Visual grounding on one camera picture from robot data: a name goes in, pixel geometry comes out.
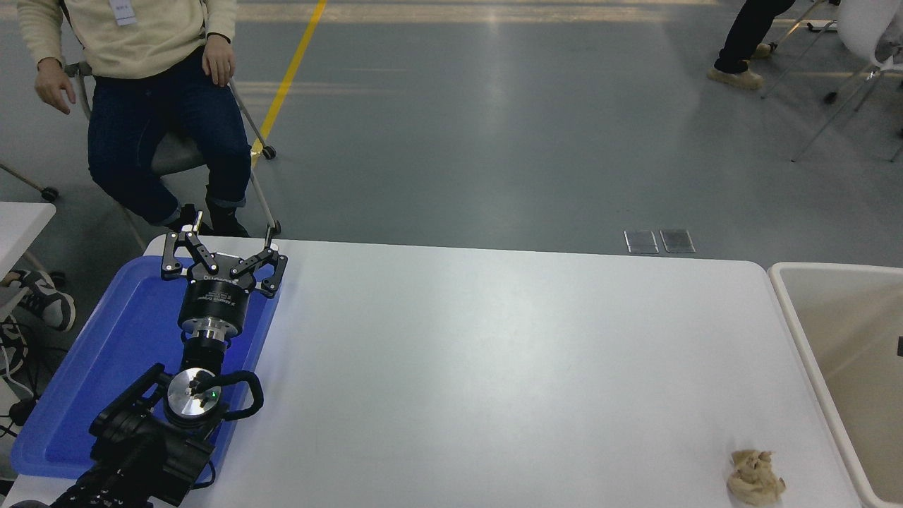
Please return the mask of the seated person's right hand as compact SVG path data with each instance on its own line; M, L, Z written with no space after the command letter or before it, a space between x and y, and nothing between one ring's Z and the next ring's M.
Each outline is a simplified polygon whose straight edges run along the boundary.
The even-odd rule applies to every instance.
M37 76L33 85L35 92L45 105L62 114L71 113L76 103L76 93L70 77L57 59L48 57L37 63Z

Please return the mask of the seated person's left hand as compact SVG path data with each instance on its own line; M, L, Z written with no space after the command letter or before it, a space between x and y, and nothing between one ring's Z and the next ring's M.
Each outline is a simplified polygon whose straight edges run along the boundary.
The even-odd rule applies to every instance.
M201 68L217 87L226 87L236 71L236 55L231 42L219 33L207 36Z

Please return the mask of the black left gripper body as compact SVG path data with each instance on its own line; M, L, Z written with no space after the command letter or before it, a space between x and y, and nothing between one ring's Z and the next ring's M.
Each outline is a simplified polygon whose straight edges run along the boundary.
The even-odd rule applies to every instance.
M201 262L191 265L187 277L189 283L177 319L181 329L194 331L204 320L226 322L231 331L244 329L255 279L251 274L242 274L238 279L230 274L240 261L242 258L238 256L216 252L215 274L210 274Z

